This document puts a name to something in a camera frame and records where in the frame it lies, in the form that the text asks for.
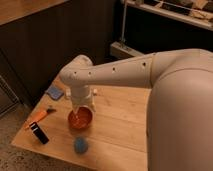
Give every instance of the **white device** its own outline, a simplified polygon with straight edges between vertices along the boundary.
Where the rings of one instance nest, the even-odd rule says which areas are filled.
[[[79,55],[60,71],[73,109],[94,110],[89,85],[152,88],[148,112],[150,171],[213,170],[213,53],[184,49],[93,66]]]

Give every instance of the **orange marker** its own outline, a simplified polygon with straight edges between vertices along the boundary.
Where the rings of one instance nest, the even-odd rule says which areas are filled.
[[[43,118],[45,118],[48,114],[55,112],[56,110],[53,108],[48,108],[47,110],[42,110],[30,118],[30,120],[27,122],[27,125],[25,126],[25,129],[29,128],[29,125],[33,122],[39,122]]]

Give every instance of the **orange bowl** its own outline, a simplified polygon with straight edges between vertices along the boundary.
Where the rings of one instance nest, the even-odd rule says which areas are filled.
[[[89,126],[92,121],[92,112],[86,107],[80,107],[78,113],[70,112],[68,122],[71,128],[84,129]]]

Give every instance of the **blue ball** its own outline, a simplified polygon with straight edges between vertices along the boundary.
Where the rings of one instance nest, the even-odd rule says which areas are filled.
[[[78,154],[83,154],[88,150],[88,143],[83,137],[77,137],[75,139],[74,150]]]

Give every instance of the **screw hole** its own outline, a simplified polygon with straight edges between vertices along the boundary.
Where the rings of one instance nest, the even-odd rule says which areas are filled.
[[[146,62],[143,63],[143,67],[146,67]]]

